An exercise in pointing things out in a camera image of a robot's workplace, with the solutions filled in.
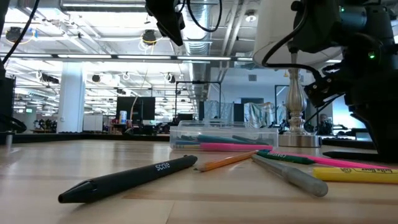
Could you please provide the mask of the black gantry frame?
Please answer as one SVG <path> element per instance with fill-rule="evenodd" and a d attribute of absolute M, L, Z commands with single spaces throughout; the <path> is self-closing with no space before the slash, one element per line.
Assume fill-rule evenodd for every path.
<path fill-rule="evenodd" d="M 219 115 L 218 118 L 221 118 L 221 82 L 220 81 L 215 81 L 215 82 L 208 82 L 208 81 L 201 81 L 201 80 L 193 80 L 193 81 L 176 81 L 175 82 L 175 111 L 174 111 L 174 117 L 177 118 L 177 92 L 178 92 L 178 85 L 180 83 L 189 83 L 192 85 L 205 85 L 205 84 L 217 84 L 219 86 L 218 91 L 219 91 Z"/>

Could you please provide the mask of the white shade table lamp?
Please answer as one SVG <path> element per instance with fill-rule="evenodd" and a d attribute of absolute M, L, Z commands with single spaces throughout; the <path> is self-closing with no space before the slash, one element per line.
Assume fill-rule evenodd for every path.
<path fill-rule="evenodd" d="M 285 105 L 289 129 L 279 136 L 283 147 L 320 147 L 322 140 L 305 130 L 303 112 L 307 99 L 300 71 L 314 75 L 317 65 L 341 53 L 328 40 L 333 24 L 340 19 L 339 0 L 262 0 L 252 59 L 274 70 L 287 69 L 289 90 Z"/>

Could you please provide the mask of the black pen with scale print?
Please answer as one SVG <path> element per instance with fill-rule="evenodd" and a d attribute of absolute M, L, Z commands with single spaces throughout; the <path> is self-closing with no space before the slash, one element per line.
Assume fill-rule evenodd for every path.
<path fill-rule="evenodd" d="M 193 166 L 197 157 L 183 156 L 144 167 L 84 180 L 58 196 L 59 203 L 91 203 Z"/>

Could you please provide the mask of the white cabinet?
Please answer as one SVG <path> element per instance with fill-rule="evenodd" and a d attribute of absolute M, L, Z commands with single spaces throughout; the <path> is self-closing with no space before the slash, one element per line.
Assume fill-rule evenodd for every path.
<path fill-rule="evenodd" d="M 83 131 L 102 131 L 103 115 L 84 115 Z"/>

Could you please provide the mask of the orange pencil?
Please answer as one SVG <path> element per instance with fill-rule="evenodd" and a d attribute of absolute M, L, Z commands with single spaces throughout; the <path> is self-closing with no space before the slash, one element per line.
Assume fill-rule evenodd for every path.
<path fill-rule="evenodd" d="M 198 170 L 200 172 L 207 172 L 207 171 L 210 171 L 213 169 L 217 169 L 219 167 L 227 166 L 227 165 L 234 164 L 236 162 L 248 159 L 256 152 L 257 151 L 245 152 L 243 154 L 226 157 L 224 159 L 219 159 L 219 160 L 215 160 L 215 161 L 202 163 L 202 164 L 197 165 L 195 170 Z"/>

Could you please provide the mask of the grey marker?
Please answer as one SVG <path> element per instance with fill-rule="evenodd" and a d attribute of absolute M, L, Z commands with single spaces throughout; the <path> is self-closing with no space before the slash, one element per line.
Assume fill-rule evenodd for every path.
<path fill-rule="evenodd" d="M 316 197 L 324 197 L 328 193 L 328 185 L 326 182 L 304 173 L 301 170 L 272 162 L 270 159 L 263 158 L 257 154 L 252 155 L 251 159 L 261 167 L 281 176 L 286 182 Z"/>

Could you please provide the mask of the teal pen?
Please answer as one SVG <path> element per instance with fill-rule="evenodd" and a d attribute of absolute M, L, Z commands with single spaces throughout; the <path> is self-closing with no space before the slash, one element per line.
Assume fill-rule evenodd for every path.
<path fill-rule="evenodd" d="M 207 136 L 198 135 L 196 137 L 198 142 L 212 142 L 212 143 L 229 143 L 229 144 L 247 144 L 248 142 L 241 141 L 238 139 L 220 137 L 220 136 Z"/>

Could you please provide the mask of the pink highlighter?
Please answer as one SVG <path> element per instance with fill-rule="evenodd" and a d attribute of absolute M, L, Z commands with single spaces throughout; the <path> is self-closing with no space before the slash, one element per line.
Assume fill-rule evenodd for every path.
<path fill-rule="evenodd" d="M 273 146 L 256 144 L 231 144 L 231 143 L 212 143 L 204 142 L 200 144 L 204 151 L 255 151 L 255 150 L 273 150 Z"/>

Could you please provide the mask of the green crayola marker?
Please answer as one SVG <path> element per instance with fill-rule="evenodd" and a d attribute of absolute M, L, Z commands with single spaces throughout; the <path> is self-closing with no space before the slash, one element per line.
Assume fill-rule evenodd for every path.
<path fill-rule="evenodd" d="M 267 159 L 273 159 L 273 160 L 284 161 L 284 162 L 292 162 L 292 163 L 297 163 L 297 164 L 310 165 L 310 164 L 316 163 L 314 160 L 306 158 L 306 157 L 290 156 L 290 155 L 280 154 L 280 153 L 276 153 L 276 152 L 257 151 L 257 155 L 267 158 Z"/>

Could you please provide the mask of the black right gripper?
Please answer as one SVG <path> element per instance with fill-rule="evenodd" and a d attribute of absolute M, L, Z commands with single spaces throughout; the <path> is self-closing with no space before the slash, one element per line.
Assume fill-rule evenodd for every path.
<path fill-rule="evenodd" d="M 373 131 L 378 154 L 398 162 L 398 58 L 345 58 L 341 64 L 351 115 Z"/>

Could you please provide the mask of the person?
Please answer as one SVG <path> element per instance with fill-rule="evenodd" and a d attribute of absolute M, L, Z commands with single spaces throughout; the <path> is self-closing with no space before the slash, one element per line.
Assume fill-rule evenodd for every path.
<path fill-rule="evenodd" d="M 321 114 L 319 116 L 319 123 L 317 126 L 317 134 L 318 135 L 332 135 L 333 132 L 333 124 L 330 123 L 328 116 L 326 114 Z"/>

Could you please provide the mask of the clear plastic supply box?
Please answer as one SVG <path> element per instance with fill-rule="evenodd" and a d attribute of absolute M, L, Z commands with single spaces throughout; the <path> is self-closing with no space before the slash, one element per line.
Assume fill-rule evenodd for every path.
<path fill-rule="evenodd" d="M 175 145 L 175 141 L 197 141 L 198 135 L 232 138 L 232 135 L 250 139 L 262 139 L 269 146 L 278 147 L 278 130 L 275 128 L 250 128 L 244 122 L 182 121 L 170 129 L 170 147 L 175 150 L 204 151 L 200 145 Z"/>

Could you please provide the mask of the silver air duct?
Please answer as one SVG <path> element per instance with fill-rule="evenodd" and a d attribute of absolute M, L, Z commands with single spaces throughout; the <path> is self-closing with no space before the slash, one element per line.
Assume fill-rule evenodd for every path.
<path fill-rule="evenodd" d="M 209 29 L 212 23 L 211 6 L 206 4 L 191 3 L 190 8 L 194 18 L 199 25 Z M 210 53 L 210 33 L 199 28 L 193 21 L 189 10 L 185 7 L 183 12 L 185 28 L 183 30 L 186 54 L 188 56 L 207 56 Z M 207 64 L 205 62 L 193 62 L 189 65 L 191 81 L 210 81 Z M 208 84 L 192 85 L 193 99 L 195 101 L 205 101 L 208 92 Z"/>

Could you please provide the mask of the yellow highlighter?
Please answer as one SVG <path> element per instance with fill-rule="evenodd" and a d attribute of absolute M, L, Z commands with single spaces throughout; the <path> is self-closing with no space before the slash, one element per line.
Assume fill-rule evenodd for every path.
<path fill-rule="evenodd" d="M 398 184 L 398 169 L 319 167 L 313 169 L 313 175 L 332 182 Z"/>

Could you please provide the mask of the pink pen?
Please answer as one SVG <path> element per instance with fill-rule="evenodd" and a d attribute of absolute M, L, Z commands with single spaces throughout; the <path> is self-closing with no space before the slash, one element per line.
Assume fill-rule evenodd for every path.
<path fill-rule="evenodd" d="M 273 154 L 283 154 L 288 156 L 297 156 L 297 157 L 305 157 L 307 159 L 311 159 L 315 161 L 317 164 L 332 166 L 332 167 L 344 167 L 344 168 L 363 168 L 363 169 L 387 169 L 387 167 L 383 166 L 376 166 L 376 165 L 369 165 L 363 164 L 358 162 L 350 162 L 350 161 L 343 161 L 338 159 L 329 159 L 324 157 L 317 157 L 317 156 L 309 156 L 306 154 L 294 154 L 291 152 L 278 152 L 278 151 L 271 151 Z"/>

